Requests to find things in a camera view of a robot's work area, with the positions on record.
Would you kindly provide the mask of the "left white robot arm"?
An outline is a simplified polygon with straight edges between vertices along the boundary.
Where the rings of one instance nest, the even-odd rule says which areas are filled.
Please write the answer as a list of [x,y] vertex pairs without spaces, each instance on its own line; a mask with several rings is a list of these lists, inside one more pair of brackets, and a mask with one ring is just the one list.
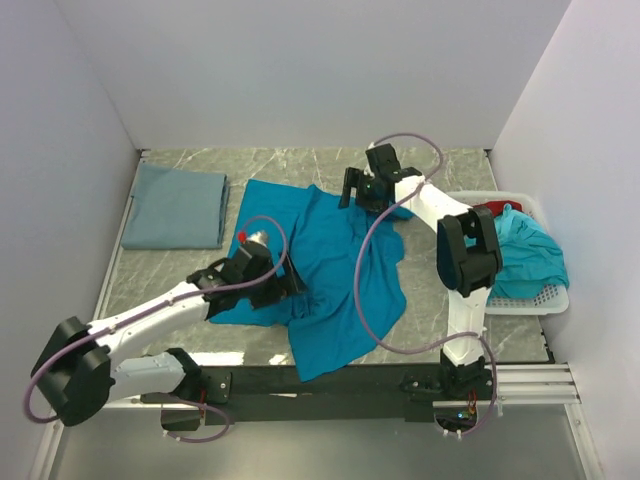
[[307,287],[287,251],[273,258],[258,231],[234,253],[189,275],[167,293],[112,317],[84,324],[76,317],[54,330],[31,372],[38,390],[65,426],[93,417],[108,403],[154,394],[205,409],[209,387],[182,348],[143,356],[143,347],[189,325],[208,321],[242,301],[276,305]]

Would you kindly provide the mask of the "bright blue t shirt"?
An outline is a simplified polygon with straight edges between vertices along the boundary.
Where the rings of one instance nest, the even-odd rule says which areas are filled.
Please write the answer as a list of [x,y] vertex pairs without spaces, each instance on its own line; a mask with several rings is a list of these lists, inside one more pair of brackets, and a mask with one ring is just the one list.
[[266,231],[275,258],[288,250],[308,292],[261,309],[242,300],[212,319],[215,324],[286,327],[303,382],[369,353],[406,308],[397,271],[405,250],[394,223],[410,219],[411,213],[400,208],[387,217],[359,261],[375,218],[356,205],[339,209],[338,204],[338,196],[314,185],[249,181],[236,227]]

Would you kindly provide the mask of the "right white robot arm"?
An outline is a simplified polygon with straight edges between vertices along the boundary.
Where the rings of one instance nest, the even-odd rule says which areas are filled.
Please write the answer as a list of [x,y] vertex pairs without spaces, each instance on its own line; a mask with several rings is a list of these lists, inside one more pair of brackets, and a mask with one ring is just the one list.
[[436,235],[436,269],[448,291],[446,337],[437,342],[440,364],[431,379],[411,384],[435,398],[465,399],[494,381],[485,367],[486,304],[503,266],[493,214],[471,207],[435,187],[419,170],[400,165],[389,143],[373,143],[365,169],[349,167],[340,208],[356,204],[384,220],[400,207]]

